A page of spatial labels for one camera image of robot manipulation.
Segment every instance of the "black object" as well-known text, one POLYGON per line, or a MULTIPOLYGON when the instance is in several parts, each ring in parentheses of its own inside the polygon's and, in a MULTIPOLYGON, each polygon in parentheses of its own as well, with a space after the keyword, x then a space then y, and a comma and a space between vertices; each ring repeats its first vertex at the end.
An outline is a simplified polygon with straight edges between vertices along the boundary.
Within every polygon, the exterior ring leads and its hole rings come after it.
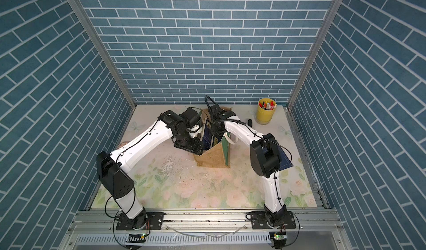
POLYGON ((226 120, 231 116, 235 116, 236 114, 231 110, 225 111, 224 109, 221 109, 219 104, 217 104, 209 96, 205 96, 204 100, 207 104, 207 108, 208 108, 209 114, 210 114, 210 120, 211 120, 210 134, 214 135, 214 136, 223 136, 223 134, 226 133, 225 123, 224 122, 215 123, 215 121, 226 120), (211 102, 213 102, 213 106, 210 106, 207 99, 209 99, 211 102))
POLYGON ((278 217, 278 215, 281 215, 281 217, 279 220, 276 220, 274 223, 268 221, 268 218, 270 218, 270 216, 268 216, 268 212, 270 212, 270 210, 268 210, 267 207, 264 207, 264 208, 265 208, 265 211, 251 211, 250 213, 248 213, 250 217, 254 216, 254 218, 252 219, 250 218, 252 229, 254 230, 270 229, 271 227, 279 227, 282 224, 284 224, 285 229, 296 228, 294 216, 292 213, 288 212, 285 209, 285 206, 284 206, 285 214, 284 212, 278 211, 275 214, 275 216, 278 217))
POLYGON ((137 250, 141 248, 141 245, 133 245, 132 243, 144 244, 146 242, 146 238, 143 233, 131 233, 127 237, 127 241, 125 241, 125 245, 127 249, 137 250))
POLYGON ((269 176, 280 168, 281 156, 275 137, 272 134, 263 136, 264 139, 253 141, 250 144, 250 163, 254 172, 259 176, 269 176))
POLYGON ((117 215, 117 227, 116 230, 139 230, 145 229, 148 222, 148 216, 146 210, 143 207, 142 211, 134 218, 129 219, 124 212, 117 215))
POLYGON ((172 130, 172 140, 175 147, 196 155, 202 154, 203 142, 197 137, 192 138, 188 132, 188 128, 194 127, 200 120, 200 116, 194 109, 188 108, 179 115, 168 110, 160 114, 158 120, 163 121, 166 127, 172 130))
POLYGON ((96 167, 99 180, 114 199, 122 198, 133 189, 135 182, 105 151, 96 157, 96 167))
POLYGON ((284 223, 284 227, 286 229, 296 228, 294 216, 292 213, 287 211, 287 207, 285 205, 283 205, 277 212, 270 211, 265 205, 263 205, 263 208, 265 209, 265 219, 272 227, 277 227, 284 223))
POLYGON ((134 219, 129 219, 124 213, 118 215, 116 230, 147 230, 148 221, 150 227, 148 230, 161 230, 163 225, 163 212, 146 212, 145 208, 134 219))
POLYGON ((281 249, 285 247, 285 243, 287 242, 287 235, 285 232, 270 232, 270 246, 274 249, 281 249))

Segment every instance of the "vent grille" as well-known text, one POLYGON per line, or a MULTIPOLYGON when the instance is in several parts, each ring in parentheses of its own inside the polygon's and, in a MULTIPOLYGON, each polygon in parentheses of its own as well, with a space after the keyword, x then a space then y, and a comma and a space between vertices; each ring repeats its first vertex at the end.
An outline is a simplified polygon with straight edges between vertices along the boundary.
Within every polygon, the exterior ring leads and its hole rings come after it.
MULTIPOLYGON (((175 232, 151 233, 146 238, 143 245, 146 246, 177 246, 177 245, 195 245, 195 244, 260 244, 270 243, 268 232, 241 232, 237 234, 228 234, 220 238, 207 236, 203 232, 191 233, 192 235, 204 236, 204 238, 181 235, 175 232)), ((210 235, 220 236, 218 233, 208 233, 210 235)), ((128 239, 128 234, 116 234, 117 240, 124 244, 128 239)), ((117 244, 112 234, 81 234, 77 239, 80 245, 114 245, 117 244)))

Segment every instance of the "metal corner post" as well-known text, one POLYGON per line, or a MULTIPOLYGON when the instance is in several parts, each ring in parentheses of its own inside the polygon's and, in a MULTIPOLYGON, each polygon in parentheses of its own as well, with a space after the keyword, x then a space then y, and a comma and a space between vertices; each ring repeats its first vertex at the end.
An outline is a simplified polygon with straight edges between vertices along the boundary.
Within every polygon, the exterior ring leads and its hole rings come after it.
POLYGON ((306 62, 303 65, 303 68, 294 86, 293 92, 290 95, 287 104, 288 108, 292 108, 294 102, 296 101, 297 95, 299 94, 300 89, 302 88, 302 85, 305 82, 306 77, 308 76, 309 70, 311 69, 312 64, 314 63, 319 48, 321 47, 322 42, 324 41, 325 36, 327 35, 328 29, 330 28, 331 23, 333 22, 333 19, 336 16, 337 10, 339 9, 342 1, 343 0, 333 0, 331 2, 330 8, 328 9, 327 14, 325 15, 324 21, 322 22, 315 42, 314 44, 312 44, 312 49, 309 53, 309 56, 306 58, 306 62))
POLYGON ((99 52, 99 55, 101 56, 102 60, 105 62, 105 65, 108 67, 109 72, 114 77, 115 81, 117 82, 118 86, 120 87, 120 90, 123 92, 125 98, 131 105, 132 109, 136 108, 135 100, 133 99, 132 95, 130 94, 128 88, 126 87, 126 84, 124 83, 123 79, 121 78, 117 67, 115 67, 114 62, 111 59, 111 56, 109 56, 108 51, 105 49, 104 44, 102 43, 101 38, 99 37, 98 33, 95 30, 95 27, 93 26, 92 22, 89 19, 89 16, 87 15, 86 11, 83 8, 83 5, 81 4, 80 0, 67 0, 69 5, 71 6, 72 10, 74 11, 75 15, 77 16, 78 20, 80 21, 81 25, 83 26, 84 30, 86 31, 87 35, 89 36, 90 40, 92 41, 93 45, 95 46, 96 50, 99 52))

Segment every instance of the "black mounting plate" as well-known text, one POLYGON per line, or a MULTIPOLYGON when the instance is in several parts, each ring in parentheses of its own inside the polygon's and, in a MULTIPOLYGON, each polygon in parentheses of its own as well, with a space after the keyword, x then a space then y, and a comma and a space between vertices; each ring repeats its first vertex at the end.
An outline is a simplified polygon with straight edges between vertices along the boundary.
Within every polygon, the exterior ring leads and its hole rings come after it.
MULTIPOLYGON (((271 229, 265 219, 265 211, 251 211, 247 213, 247 217, 249 219, 254 219, 251 221, 251 228, 253 230, 263 230, 263 229, 271 229)), ((294 221, 294 215, 289 213, 284 216, 284 227, 285 229, 295 229, 296 222, 294 221)))
MULTIPOLYGON (((147 222, 148 220, 150 221, 150 230, 161 230, 161 226, 163 225, 164 213, 163 212, 147 212, 146 214, 148 215, 148 218, 146 221, 147 222)), ((132 229, 131 222, 129 222, 129 219, 123 213, 118 215, 117 226, 115 227, 115 229, 135 231, 134 229, 132 229)))

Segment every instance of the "table surface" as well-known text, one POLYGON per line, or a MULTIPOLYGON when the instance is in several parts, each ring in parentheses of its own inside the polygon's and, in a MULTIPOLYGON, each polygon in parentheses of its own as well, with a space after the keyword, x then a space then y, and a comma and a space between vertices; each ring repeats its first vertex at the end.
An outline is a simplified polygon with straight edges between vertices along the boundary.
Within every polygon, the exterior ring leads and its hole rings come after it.
MULTIPOLYGON (((138 105, 121 140, 128 141, 146 130, 166 110, 177 114, 187 107, 205 105, 138 105)), ((302 161, 291 134, 284 108, 278 106, 268 125, 255 121, 257 106, 231 107, 242 120, 253 120, 253 129, 271 133, 278 143, 293 155, 293 165, 280 171, 281 197, 287 207, 316 207, 302 161)), ((249 148, 238 141, 231 145, 230 168, 215 169, 197 166, 193 154, 173 147, 167 140, 149 152, 129 173, 141 204, 147 208, 263 208, 264 191, 260 177, 250 165, 249 148)), ((104 208, 109 192, 101 185, 91 208, 104 208)), ((111 199, 107 208, 118 208, 111 199)))

